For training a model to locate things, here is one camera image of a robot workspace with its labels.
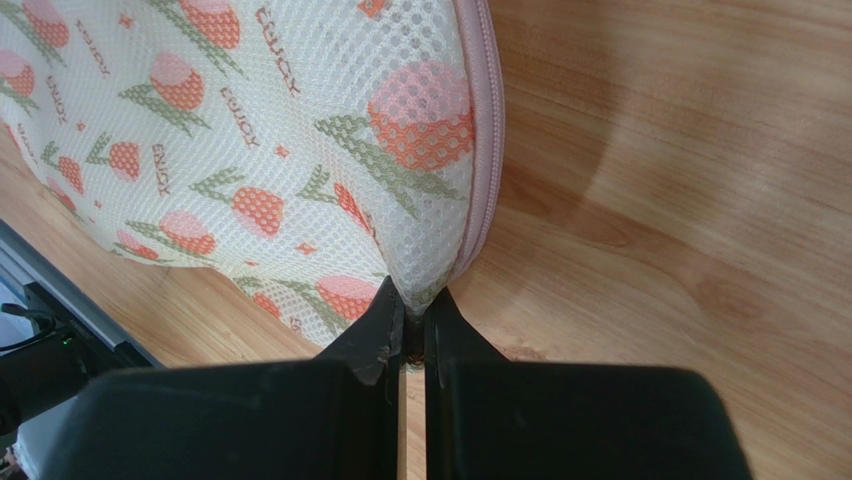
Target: wood grain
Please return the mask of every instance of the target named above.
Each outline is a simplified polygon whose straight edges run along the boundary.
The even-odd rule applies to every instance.
[[[852,478],[852,4],[491,8],[506,158],[463,313],[514,358],[695,369],[757,478]],[[316,352],[212,271],[104,254],[0,152],[2,218],[165,363]]]

